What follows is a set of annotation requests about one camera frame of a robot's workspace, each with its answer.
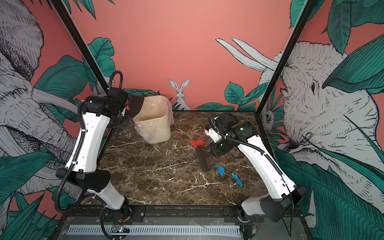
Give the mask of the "cream trash bin with liner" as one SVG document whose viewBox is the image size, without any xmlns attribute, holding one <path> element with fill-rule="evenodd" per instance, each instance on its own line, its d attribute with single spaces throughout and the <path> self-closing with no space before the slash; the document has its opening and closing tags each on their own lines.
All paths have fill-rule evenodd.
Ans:
<svg viewBox="0 0 384 240">
<path fill-rule="evenodd" d="M 164 96 L 144 98 L 140 112 L 133 118 L 135 130 L 149 144 L 168 141 L 174 123 L 171 102 Z"/>
</svg>

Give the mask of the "dark brown hand brush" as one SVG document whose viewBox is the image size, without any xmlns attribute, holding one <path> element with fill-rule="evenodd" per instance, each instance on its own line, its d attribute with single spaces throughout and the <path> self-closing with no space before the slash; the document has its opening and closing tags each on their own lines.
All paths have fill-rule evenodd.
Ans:
<svg viewBox="0 0 384 240">
<path fill-rule="evenodd" d="M 210 148 L 203 148 L 203 146 L 197 146 L 196 154 L 201 165 L 203 172 L 209 172 L 213 167 L 212 153 Z"/>
</svg>

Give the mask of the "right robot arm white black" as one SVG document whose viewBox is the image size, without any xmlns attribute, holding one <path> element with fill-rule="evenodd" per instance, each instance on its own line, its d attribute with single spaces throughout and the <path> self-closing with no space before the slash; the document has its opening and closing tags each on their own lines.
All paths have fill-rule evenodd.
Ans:
<svg viewBox="0 0 384 240">
<path fill-rule="evenodd" d="M 307 194 L 302 185 L 291 180 L 268 152 L 253 124 L 239 121 L 234 115 L 223 113 L 210 115 L 205 134 L 212 139 L 210 153 L 216 158 L 237 148 L 250 161 L 263 180 L 268 193 L 260 197 L 249 197 L 241 203 L 248 216 L 264 215 L 278 222 L 288 210 Z"/>
</svg>

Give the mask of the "dark brown dustpan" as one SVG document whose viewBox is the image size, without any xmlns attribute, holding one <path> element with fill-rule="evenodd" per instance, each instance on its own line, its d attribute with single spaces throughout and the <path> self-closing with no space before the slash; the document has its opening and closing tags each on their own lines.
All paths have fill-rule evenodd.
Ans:
<svg viewBox="0 0 384 240">
<path fill-rule="evenodd" d="M 136 115 L 140 113 L 144 104 L 145 97 L 140 97 L 131 94 L 129 94 L 129 97 L 130 99 L 126 107 L 126 114 L 133 119 Z"/>
</svg>

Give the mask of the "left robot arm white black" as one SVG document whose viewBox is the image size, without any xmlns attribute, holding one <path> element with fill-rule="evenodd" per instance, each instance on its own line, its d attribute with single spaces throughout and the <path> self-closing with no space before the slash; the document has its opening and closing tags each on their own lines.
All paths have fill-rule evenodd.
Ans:
<svg viewBox="0 0 384 240">
<path fill-rule="evenodd" d="M 65 213 L 88 197 L 96 197 L 103 205 L 123 215 L 131 209 L 127 198 L 112 185 L 109 171 L 98 169 L 98 157 L 104 132 L 123 126 L 124 111 L 130 100 L 129 94 L 121 88 L 111 88 L 105 97 L 90 96 L 78 106 L 81 130 L 73 154 L 65 168 L 57 169 L 61 179 L 55 196 L 55 209 Z M 70 207 L 60 205 L 61 192 L 70 182 L 82 189 L 79 199 Z"/>
</svg>

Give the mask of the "blue paper scrap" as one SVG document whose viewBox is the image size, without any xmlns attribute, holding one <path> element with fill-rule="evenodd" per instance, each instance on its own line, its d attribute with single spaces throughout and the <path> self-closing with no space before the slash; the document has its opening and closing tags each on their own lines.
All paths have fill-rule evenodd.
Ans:
<svg viewBox="0 0 384 240">
<path fill-rule="evenodd" d="M 215 169 L 219 171 L 220 176 L 223 178 L 225 174 L 225 169 L 223 167 L 220 167 L 218 165 L 214 166 Z"/>
<path fill-rule="evenodd" d="M 236 174 L 232 173 L 232 177 L 235 179 L 235 181 L 237 182 L 237 184 L 238 184 L 240 187 L 243 186 L 242 181 L 240 180 L 240 178 L 239 178 Z"/>
</svg>

